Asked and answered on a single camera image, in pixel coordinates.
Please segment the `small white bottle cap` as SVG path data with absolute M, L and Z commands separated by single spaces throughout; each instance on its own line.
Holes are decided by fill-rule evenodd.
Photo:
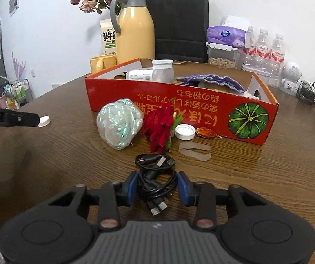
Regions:
M 50 119 L 49 116 L 42 116 L 42 117 L 40 118 L 40 120 L 39 120 L 38 126 L 39 126 L 40 128 L 43 128 L 43 127 L 49 125 L 50 123 L 51 123 L 51 119 Z

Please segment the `translucent silicone piece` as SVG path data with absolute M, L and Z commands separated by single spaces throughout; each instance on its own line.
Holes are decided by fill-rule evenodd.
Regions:
M 210 146 L 196 142 L 180 143 L 179 152 L 186 157 L 191 157 L 199 161 L 208 161 L 212 157 Z

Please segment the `white jar cap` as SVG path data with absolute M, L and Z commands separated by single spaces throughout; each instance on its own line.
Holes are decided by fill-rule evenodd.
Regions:
M 179 124 L 175 128 L 175 136 L 182 141 L 190 141 L 195 137 L 196 128 L 188 124 Z

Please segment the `iridescent ball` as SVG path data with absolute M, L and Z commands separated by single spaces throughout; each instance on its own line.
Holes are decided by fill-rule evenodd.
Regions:
M 143 117 L 129 98 L 108 103 L 96 118 L 99 135 L 113 149 L 123 150 L 142 128 Z

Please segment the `red artificial rose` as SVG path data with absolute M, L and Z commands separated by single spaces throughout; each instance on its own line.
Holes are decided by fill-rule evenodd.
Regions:
M 144 115 L 141 130 L 149 142 L 150 153 L 171 151 L 175 129 L 183 121 L 182 114 L 176 111 L 175 101 L 173 98 Z

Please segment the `purple knitted cloth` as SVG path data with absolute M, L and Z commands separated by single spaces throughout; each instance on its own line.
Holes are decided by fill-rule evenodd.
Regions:
M 213 89 L 230 93 L 236 92 L 238 94 L 243 94 L 246 91 L 240 83 L 238 83 L 236 80 L 232 79 L 229 76 L 208 74 L 176 77 L 175 79 L 181 82 L 182 85 L 186 86 Z

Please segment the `storage cart shelf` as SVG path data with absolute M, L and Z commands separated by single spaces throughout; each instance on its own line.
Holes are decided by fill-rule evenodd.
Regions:
M 10 81 L 0 76 L 4 83 L 0 85 L 0 109 L 19 110 L 22 106 L 33 101 L 33 94 L 28 79 Z

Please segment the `yellow ceramic mug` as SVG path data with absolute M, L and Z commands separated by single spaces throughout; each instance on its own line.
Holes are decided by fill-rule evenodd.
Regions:
M 99 55 L 90 59 L 91 73 L 97 73 L 101 70 L 116 65 L 116 56 L 114 54 Z

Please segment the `yellow thermos jug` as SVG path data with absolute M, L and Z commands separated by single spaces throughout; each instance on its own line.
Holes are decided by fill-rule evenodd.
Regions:
M 116 32 L 116 61 L 155 59 L 154 23 L 146 0 L 113 0 L 111 24 Z

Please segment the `water bottle left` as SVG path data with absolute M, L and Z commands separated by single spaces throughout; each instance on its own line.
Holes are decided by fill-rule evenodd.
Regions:
M 240 69 L 253 65 L 253 57 L 256 51 L 256 41 L 253 31 L 254 27 L 249 26 L 245 35 L 245 46 L 240 51 Z

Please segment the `purple tissue pack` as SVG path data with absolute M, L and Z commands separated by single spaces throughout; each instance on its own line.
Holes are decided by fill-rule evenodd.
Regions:
M 246 32 L 229 26 L 213 26 L 206 31 L 209 43 L 244 48 Z

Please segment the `white robot figurine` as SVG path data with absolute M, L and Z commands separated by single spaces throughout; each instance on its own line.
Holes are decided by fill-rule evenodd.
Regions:
M 302 77 L 300 67 L 294 61 L 288 61 L 282 70 L 283 79 L 280 81 L 280 89 L 292 96 L 297 93 L 297 81 Z

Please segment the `water bottle middle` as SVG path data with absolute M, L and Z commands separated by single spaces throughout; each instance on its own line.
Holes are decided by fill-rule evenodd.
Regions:
M 268 59 L 271 49 L 268 44 L 268 30 L 261 29 L 255 43 L 254 65 L 257 69 L 269 73 Z

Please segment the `water bottle right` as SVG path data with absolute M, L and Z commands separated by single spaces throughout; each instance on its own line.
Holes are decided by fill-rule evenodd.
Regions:
M 272 42 L 270 56 L 267 63 L 267 71 L 270 74 L 268 85 L 271 87 L 277 88 L 279 86 L 280 73 L 283 67 L 285 53 L 286 50 L 283 35 L 277 33 Z

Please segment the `black paper bag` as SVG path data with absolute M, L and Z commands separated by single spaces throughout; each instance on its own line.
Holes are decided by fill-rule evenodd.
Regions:
M 155 57 L 206 63 L 209 0 L 146 0 L 154 22 Z

